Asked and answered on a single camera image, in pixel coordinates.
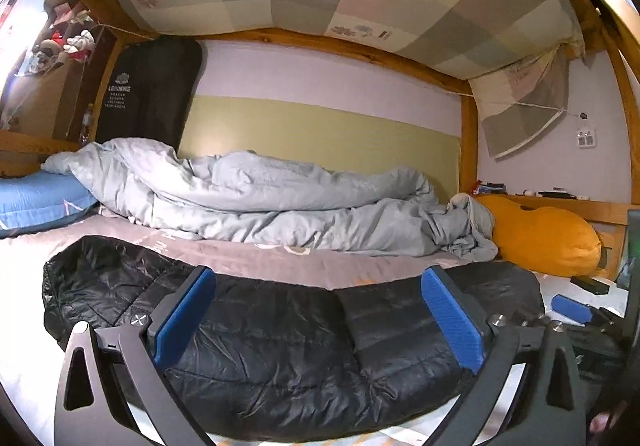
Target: plush toy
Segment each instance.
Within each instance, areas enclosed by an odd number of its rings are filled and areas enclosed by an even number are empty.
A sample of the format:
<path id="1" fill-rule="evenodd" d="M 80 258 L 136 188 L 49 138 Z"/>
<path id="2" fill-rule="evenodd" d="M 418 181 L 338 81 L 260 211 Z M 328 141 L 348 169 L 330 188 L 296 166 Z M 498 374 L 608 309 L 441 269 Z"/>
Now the plush toy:
<path id="1" fill-rule="evenodd" d="M 95 48 L 95 40 L 88 30 L 80 32 L 79 36 L 69 38 L 63 45 L 64 51 L 75 60 L 84 60 Z"/>
<path id="2" fill-rule="evenodd" d="M 49 56 L 57 56 L 62 52 L 62 45 L 53 40 L 43 40 L 40 42 L 40 48 L 43 52 L 50 52 Z"/>
<path id="3" fill-rule="evenodd" d="M 65 39 L 62 37 L 62 34 L 60 34 L 60 32 L 55 31 L 52 35 L 51 35 L 51 41 L 53 41 L 54 43 L 58 44 L 60 46 L 60 49 L 62 50 L 62 47 L 65 45 Z"/>

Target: stuffed animal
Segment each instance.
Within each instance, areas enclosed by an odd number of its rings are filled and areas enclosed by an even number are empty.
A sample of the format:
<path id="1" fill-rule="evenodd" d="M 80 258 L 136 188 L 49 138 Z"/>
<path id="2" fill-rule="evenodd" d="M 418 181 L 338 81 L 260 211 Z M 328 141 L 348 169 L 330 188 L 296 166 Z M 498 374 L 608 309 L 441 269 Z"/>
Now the stuffed animal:
<path id="1" fill-rule="evenodd" d="M 70 58 L 84 60 L 94 50 L 95 40 L 91 32 L 83 30 L 79 36 L 69 38 L 63 48 Z"/>
<path id="2" fill-rule="evenodd" d="M 65 45 L 65 39 L 62 37 L 62 34 L 60 34 L 60 32 L 55 31 L 52 35 L 51 35 L 51 41 L 57 43 L 58 45 L 60 45 L 60 49 L 62 50 L 62 47 Z"/>

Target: grey fabric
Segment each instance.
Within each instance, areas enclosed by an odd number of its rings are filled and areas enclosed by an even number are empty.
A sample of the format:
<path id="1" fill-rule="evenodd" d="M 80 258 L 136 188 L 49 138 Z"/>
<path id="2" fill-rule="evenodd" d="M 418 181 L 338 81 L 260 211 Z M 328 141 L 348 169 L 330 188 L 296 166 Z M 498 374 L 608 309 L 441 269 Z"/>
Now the grey fabric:
<path id="1" fill-rule="evenodd" d="M 109 209 L 179 236 L 467 261 L 497 254 L 491 213 L 469 197 L 438 203 L 419 172 L 329 172 L 310 163 L 234 152 L 178 159 L 147 139 L 91 143 L 42 168 L 73 174 Z"/>

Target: wall switch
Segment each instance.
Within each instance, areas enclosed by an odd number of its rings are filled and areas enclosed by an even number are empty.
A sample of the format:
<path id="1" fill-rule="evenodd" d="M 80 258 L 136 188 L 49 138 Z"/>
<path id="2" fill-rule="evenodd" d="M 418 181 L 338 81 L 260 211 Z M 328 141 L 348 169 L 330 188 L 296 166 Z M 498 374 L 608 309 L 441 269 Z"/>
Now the wall switch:
<path id="1" fill-rule="evenodd" d="M 583 126 L 577 131 L 578 148 L 596 147 L 596 130 L 591 126 Z"/>

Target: bed sheet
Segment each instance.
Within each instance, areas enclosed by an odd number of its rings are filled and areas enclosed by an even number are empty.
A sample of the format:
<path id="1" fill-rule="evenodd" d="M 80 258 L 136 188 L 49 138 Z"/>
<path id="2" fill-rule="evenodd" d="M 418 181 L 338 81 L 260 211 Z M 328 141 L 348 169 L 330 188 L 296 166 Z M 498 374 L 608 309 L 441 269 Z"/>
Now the bed sheet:
<path id="1" fill-rule="evenodd" d="M 0 382 L 18 412 L 44 446 L 52 446 L 53 416 L 63 351 L 44 329 L 42 317 L 42 267 L 57 252 L 84 235 L 104 235 L 143 245 L 166 256 L 194 265 L 208 265 L 218 272 L 300 283 L 325 288 L 367 285 L 419 275 L 437 263 L 445 268 L 460 265 L 460 260 L 445 252 L 431 256 L 369 257 L 334 251 L 312 251 L 268 245 L 223 241 L 185 241 L 162 231 L 127 222 L 120 217 L 100 215 L 78 223 L 36 235 L 0 240 Z M 545 289 L 548 294 L 563 288 L 568 281 Z M 500 400 L 477 442 L 493 436 L 517 389 L 522 367 L 512 368 Z M 455 402 L 450 400 L 433 412 L 385 430 L 322 441 L 314 446 L 421 446 L 437 428 Z M 148 416 L 132 408 L 141 431 L 161 443 Z M 251 443 L 211 436 L 222 446 L 248 446 Z"/>

